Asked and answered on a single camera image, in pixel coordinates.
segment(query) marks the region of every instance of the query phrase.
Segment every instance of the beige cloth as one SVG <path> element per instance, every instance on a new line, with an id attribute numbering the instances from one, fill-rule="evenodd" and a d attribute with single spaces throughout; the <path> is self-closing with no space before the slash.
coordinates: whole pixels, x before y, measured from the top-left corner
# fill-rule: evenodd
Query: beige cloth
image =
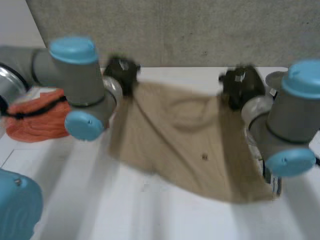
<path id="1" fill-rule="evenodd" d="M 193 193 L 247 203 L 272 200 L 243 135 L 244 123 L 221 96 L 139 83 L 114 120 L 109 153 Z"/>

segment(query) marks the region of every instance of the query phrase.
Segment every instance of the orange cloth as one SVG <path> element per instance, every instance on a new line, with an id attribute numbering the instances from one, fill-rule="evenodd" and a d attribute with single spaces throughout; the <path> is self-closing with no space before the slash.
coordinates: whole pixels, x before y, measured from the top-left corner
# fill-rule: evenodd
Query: orange cloth
<path id="1" fill-rule="evenodd" d="M 12 105 L 8 112 L 10 114 L 30 113 L 62 96 L 64 96 L 62 89 L 41 93 L 39 98 Z M 65 101 L 59 102 L 54 108 L 39 116 L 26 117 L 21 120 L 8 117 L 5 122 L 6 133 L 14 140 L 27 143 L 68 136 L 65 129 L 65 118 L 70 110 L 70 106 Z"/>

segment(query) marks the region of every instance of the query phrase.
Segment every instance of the black strap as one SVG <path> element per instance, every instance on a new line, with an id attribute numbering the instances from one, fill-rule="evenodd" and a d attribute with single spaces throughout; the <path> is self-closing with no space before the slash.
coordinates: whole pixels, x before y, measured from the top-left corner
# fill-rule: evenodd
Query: black strap
<path id="1" fill-rule="evenodd" d="M 47 105 L 39 108 L 38 110 L 28 112 L 28 113 L 18 112 L 15 114 L 11 114 L 11 113 L 8 113 L 8 109 L 2 109 L 1 115 L 5 116 L 5 117 L 15 118 L 17 120 L 21 120 L 21 119 L 29 118 L 29 117 L 35 117 L 35 116 L 45 114 L 46 112 L 53 109 L 58 103 L 63 103 L 66 100 L 67 100 L 66 96 L 61 96 L 58 99 L 56 99 L 52 102 L 49 102 Z"/>

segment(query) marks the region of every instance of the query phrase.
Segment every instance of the gray cylindrical joint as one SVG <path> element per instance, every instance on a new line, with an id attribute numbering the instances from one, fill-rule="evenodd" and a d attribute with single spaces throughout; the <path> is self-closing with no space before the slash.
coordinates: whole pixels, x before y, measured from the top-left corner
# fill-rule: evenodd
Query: gray cylindrical joint
<path id="1" fill-rule="evenodd" d="M 65 37 L 34 57 L 36 81 L 64 90 L 73 111 L 95 116 L 106 127 L 115 100 L 105 91 L 95 46 L 88 38 Z"/>
<path id="2" fill-rule="evenodd" d="M 302 61 L 289 68 L 267 126 L 273 134 L 290 142 L 312 140 L 320 127 L 320 60 Z"/>

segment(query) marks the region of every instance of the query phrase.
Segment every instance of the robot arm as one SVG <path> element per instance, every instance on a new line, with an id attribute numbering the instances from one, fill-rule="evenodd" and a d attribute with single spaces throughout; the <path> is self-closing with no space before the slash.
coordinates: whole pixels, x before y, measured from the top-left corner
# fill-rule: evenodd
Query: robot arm
<path id="1" fill-rule="evenodd" d="M 320 60 L 298 62 L 273 76 L 276 81 L 267 81 L 277 90 L 273 97 L 252 66 L 231 70 L 219 81 L 229 106 L 241 110 L 266 167 L 278 177 L 296 176 L 316 163 L 309 143 L 320 123 Z"/>
<path id="2" fill-rule="evenodd" d="M 109 65 L 116 60 L 123 65 L 120 58 L 112 58 Z M 86 37 L 59 38 L 49 49 L 0 47 L 1 112 L 33 86 L 60 88 L 71 106 L 66 130 L 77 139 L 93 141 L 106 128 L 122 88 L 132 85 L 121 77 L 127 71 L 131 81 L 139 70 L 134 64 L 132 71 L 133 62 L 125 64 L 131 68 L 117 75 L 113 67 L 103 77 L 95 45 Z"/>
<path id="3" fill-rule="evenodd" d="M 71 106 L 66 130 L 79 140 L 93 141 L 122 95 L 132 93 L 139 70 L 132 60 L 112 57 L 102 76 L 95 45 L 85 37 L 60 38 L 49 49 L 3 46 L 0 112 L 6 113 L 33 86 L 61 88 Z M 0 240 L 29 240 L 43 210 L 39 185 L 0 168 L 0 189 Z"/>

